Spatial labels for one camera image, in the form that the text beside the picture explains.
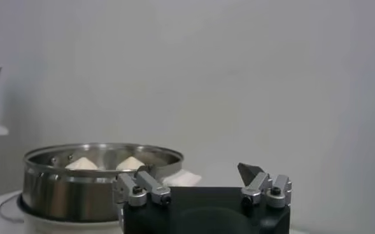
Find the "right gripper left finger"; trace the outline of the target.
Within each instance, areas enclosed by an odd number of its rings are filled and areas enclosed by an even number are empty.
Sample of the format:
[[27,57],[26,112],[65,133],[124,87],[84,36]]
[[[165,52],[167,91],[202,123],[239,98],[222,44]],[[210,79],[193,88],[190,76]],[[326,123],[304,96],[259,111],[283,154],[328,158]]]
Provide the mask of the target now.
[[146,170],[139,169],[134,175],[121,173],[113,182],[113,201],[127,203],[131,207],[142,207],[148,197],[153,203],[168,206],[172,202],[171,189],[160,184]]

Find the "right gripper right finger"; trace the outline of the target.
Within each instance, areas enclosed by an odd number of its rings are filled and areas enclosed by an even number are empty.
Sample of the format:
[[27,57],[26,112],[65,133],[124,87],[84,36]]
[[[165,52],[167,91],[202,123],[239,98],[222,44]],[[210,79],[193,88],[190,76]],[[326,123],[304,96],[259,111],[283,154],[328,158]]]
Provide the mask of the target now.
[[283,209],[291,206],[292,182],[287,175],[278,175],[273,181],[271,176],[258,166],[239,163],[239,174],[244,182],[241,188],[243,207],[258,205],[262,199],[268,207]]

